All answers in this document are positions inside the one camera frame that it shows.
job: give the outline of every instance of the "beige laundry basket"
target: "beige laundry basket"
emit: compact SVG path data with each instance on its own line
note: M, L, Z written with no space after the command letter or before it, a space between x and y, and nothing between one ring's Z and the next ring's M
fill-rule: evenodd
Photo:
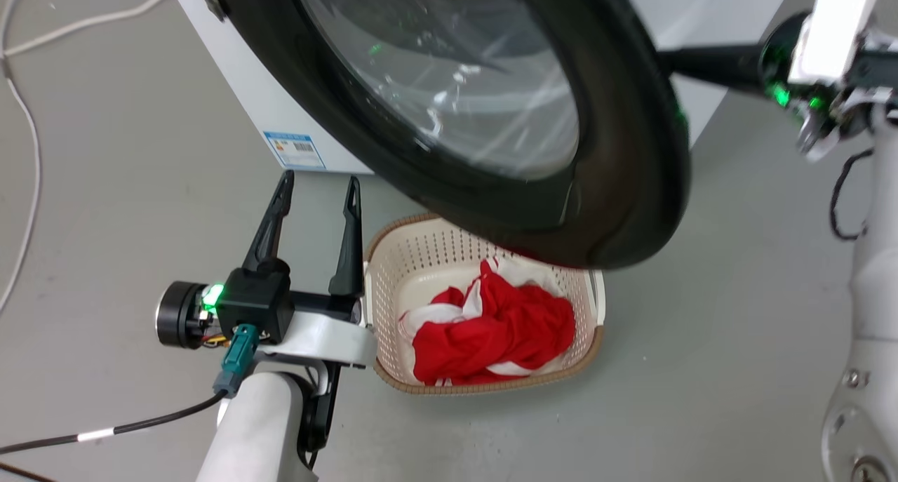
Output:
M574 307L577 334L562 355L561 369L477 386L424 386L413 373L414 349L398 333L398 317L430 303L449 286L465 290L482 259L498 255L532 267L548 267ZM377 335L376 373L411 394L462 395L532 387L565 379L584 370L602 344L605 297L602 274L550 267L490 244L432 214L397 220L372 240L366 251L363 309Z

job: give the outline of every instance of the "white cloth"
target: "white cloth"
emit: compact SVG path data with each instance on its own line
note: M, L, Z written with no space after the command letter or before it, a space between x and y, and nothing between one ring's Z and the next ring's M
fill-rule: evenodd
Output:
M529 267L522 262L516 262L512 259L504 257L492 257L486 260L492 271L502 276L514 287L520 287L525 284L533 284L541 287L549 294L555 297L563 297L561 288L555 282L555 277L546 268ZM448 324L453 322L462 322L463 320L478 318L483 315L483 300L481 299L481 279L477 278L471 285L471 289L465 297L464 304L461 307L450 305L448 303L433 303L431 305L418 307L405 312L398 318L398 329L403 338L411 344L415 339L417 330L426 322L436 324ZM414 358L414 349L407 351L411 358ZM545 363L536 370L528 370L523 366L507 361L506 363L491 364L487 370L497 375L513 375L526 377L529 375L542 375L551 373L552 371L561 369L561 358L564 354L554 358L552 361ZM407 368L414 368L415 362L406 361ZM437 386L452 385L451 380L445 382L437 382Z

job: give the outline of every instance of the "gray floor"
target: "gray floor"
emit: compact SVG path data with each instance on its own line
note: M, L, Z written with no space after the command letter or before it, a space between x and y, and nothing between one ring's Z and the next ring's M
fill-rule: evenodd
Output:
M141 1L22 0L11 44ZM788 0L783 13L811 2ZM221 279L238 264L275 160L174 0L12 64L41 130L46 182L0 322L0 444L204 399L220 354L161 347L154 304L172 280ZM463 399L415 399L347 371L321 478L820 478L819 424L850 331L850 246L831 238L827 203L841 163L866 141L809 166L795 136L772 105L728 96L694 150L692 201L673 241L606 276L596 364L569 382ZM5 281L32 188L28 128L6 89L0 150ZM867 171L846 185L846 226L862 217ZM326 288L345 182L298 175L282 245L296 287ZM418 211L376 178L363 179L363 209L366 236ZM65 482L189 481L213 433L210 412L4 460Z

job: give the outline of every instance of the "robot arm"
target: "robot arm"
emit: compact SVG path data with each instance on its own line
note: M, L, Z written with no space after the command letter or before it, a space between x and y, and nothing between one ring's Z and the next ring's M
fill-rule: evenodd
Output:
M817 0L764 43L662 53L672 72L765 95L797 114L799 152L811 161L860 131L873 135L850 356L822 427L830 482L898 481L898 39L870 25L875 3Z
M316 480L311 468L327 444L340 371L365 368L377 355L360 301L365 284L359 182L349 181L330 294L302 293L290 290L290 268L276 256L293 175L281 176L243 265L223 284L171 284L156 312L163 344L196 349L211 335L231 342L214 386L230 399L222 402L199 480ZM267 361L304 368L309 379L256 373Z

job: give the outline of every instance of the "red cloth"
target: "red cloth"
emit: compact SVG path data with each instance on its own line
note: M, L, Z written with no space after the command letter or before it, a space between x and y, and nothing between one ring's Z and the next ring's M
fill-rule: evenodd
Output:
M513 287L485 262L480 280L481 316L450 324L426 322L415 335L414 374L426 385L436 385L439 379L451 379L453 386L518 379L487 367L510 361L537 370L574 342L574 309L564 297L536 285ZM431 303L461 307L465 296L449 288Z

